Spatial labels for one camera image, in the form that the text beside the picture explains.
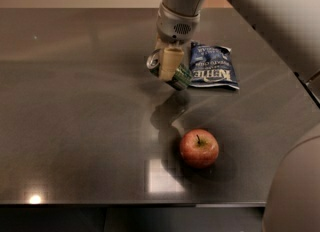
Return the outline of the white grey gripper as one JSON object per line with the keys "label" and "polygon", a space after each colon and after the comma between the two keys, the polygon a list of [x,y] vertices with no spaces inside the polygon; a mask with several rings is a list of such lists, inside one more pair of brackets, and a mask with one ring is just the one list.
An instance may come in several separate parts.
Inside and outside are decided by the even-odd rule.
{"label": "white grey gripper", "polygon": [[185,16],[177,14],[161,4],[157,15],[157,33],[154,51],[160,52],[159,79],[170,81],[181,64],[184,51],[181,47],[169,46],[168,43],[184,44],[191,40],[200,15]]}

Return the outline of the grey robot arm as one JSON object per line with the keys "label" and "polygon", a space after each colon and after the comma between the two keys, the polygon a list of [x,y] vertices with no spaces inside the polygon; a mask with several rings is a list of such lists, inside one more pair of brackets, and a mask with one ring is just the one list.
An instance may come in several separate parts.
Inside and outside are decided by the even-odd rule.
{"label": "grey robot arm", "polygon": [[[204,0],[162,0],[158,18],[160,75],[172,79],[191,40]],[[228,0],[296,73],[311,97],[320,95],[320,0]],[[262,232],[320,232],[320,134],[315,129],[281,161]]]}

